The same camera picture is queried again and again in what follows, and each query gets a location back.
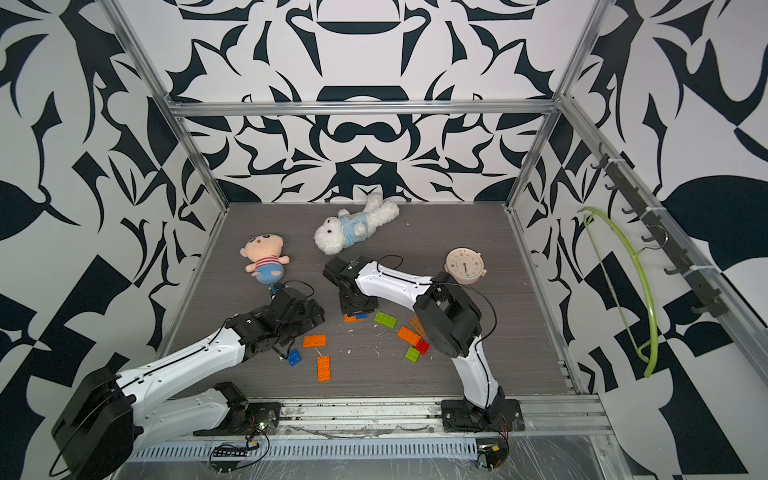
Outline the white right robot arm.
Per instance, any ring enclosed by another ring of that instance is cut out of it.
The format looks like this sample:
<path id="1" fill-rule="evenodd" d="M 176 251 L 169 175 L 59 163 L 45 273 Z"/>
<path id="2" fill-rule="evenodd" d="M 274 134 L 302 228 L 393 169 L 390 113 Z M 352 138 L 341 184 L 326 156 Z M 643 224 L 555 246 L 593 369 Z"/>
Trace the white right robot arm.
<path id="1" fill-rule="evenodd" d="M 334 256 L 323 276 L 338 288 L 344 314 L 372 312 L 381 300 L 412 311 L 427 342 L 452 359 L 470 410 L 488 419 L 498 414 L 504 392 L 485 356 L 481 310 L 449 274 L 417 276 L 364 256 L 349 262 Z"/>

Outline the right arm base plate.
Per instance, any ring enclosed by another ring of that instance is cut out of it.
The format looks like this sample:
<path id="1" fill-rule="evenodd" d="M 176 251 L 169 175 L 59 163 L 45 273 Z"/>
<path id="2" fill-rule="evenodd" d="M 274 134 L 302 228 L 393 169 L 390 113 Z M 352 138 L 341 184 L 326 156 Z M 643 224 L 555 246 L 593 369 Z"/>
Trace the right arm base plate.
<path id="1" fill-rule="evenodd" d="M 515 399 L 496 402 L 482 410 L 466 400 L 440 402 L 443 428 L 449 432 L 522 432 L 526 429 L 520 403 Z"/>

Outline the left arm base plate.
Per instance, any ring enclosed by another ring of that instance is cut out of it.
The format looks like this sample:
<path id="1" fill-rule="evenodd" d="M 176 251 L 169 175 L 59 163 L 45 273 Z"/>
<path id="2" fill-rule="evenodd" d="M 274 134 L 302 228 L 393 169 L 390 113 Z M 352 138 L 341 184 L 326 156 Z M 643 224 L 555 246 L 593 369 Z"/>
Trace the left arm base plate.
<path id="1" fill-rule="evenodd" d="M 212 437 L 246 435 L 261 429 L 271 433 L 279 424 L 282 404 L 279 402 L 251 402 L 230 408 L 221 424 L 213 429 L 197 430 L 194 436 Z"/>

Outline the blue 2x2 lego brick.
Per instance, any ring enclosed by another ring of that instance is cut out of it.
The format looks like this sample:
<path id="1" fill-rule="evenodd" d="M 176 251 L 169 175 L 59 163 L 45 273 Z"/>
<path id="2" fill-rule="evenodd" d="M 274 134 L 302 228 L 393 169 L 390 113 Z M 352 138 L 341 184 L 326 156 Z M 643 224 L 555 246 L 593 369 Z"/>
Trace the blue 2x2 lego brick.
<path id="1" fill-rule="evenodd" d="M 296 366 L 299 362 L 302 361 L 302 357 L 298 350 L 291 350 L 288 354 L 287 360 L 290 366 Z"/>

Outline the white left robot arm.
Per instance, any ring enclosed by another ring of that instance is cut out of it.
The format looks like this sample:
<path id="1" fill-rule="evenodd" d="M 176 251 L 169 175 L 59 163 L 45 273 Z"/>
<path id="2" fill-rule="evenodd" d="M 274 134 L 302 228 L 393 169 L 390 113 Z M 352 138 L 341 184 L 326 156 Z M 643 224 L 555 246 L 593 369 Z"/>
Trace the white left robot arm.
<path id="1" fill-rule="evenodd" d="M 140 367 L 86 375 L 55 422 L 52 437 L 72 479 L 105 479 L 144 448 L 182 435 L 238 432 L 249 402 L 231 382 L 185 398 L 179 392 L 257 354 L 290 346 L 324 323 L 324 310 L 297 289 L 226 319 L 202 340 Z"/>

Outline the orange 2x3 lego brick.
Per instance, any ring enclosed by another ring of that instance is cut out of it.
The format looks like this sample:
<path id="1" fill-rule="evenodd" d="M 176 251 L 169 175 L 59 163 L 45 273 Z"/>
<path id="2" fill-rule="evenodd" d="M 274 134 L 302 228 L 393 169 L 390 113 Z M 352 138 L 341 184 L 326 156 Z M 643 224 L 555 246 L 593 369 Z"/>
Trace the orange 2x3 lego brick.
<path id="1" fill-rule="evenodd" d="M 303 338 L 302 346 L 304 348 L 320 348 L 327 345 L 326 335 L 309 335 Z"/>

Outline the green 2x4 lego brick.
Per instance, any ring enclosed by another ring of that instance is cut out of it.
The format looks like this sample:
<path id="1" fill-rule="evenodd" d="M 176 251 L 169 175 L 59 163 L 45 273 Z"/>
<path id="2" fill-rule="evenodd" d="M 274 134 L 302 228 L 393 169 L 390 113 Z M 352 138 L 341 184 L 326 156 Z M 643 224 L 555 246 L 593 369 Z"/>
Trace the green 2x4 lego brick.
<path id="1" fill-rule="evenodd" d="M 395 317 L 385 314 L 383 312 L 378 312 L 374 317 L 374 321 L 377 324 L 386 326 L 391 329 L 394 329 L 397 324 L 397 319 Z"/>

